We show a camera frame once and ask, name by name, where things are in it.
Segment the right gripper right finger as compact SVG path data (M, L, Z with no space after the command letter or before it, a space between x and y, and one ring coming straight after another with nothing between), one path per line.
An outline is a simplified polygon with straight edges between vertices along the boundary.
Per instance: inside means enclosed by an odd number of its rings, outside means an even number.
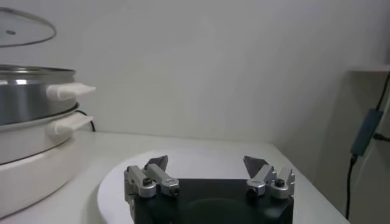
M284 200L295 193L295 175L293 170L283 167L279 173L264 159L244 156L244 165L250 178L246 181L247 197L257 199L264 194Z

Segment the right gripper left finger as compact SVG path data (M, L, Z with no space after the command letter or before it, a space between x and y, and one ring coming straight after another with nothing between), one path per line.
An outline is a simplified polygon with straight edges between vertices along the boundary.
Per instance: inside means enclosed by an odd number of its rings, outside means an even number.
M166 173L167 165L168 155L163 155L151 158L142 169L128 166L124 170L125 198L152 198L157 195L157 189L163 195L177 197L180 194L180 183L177 178Z

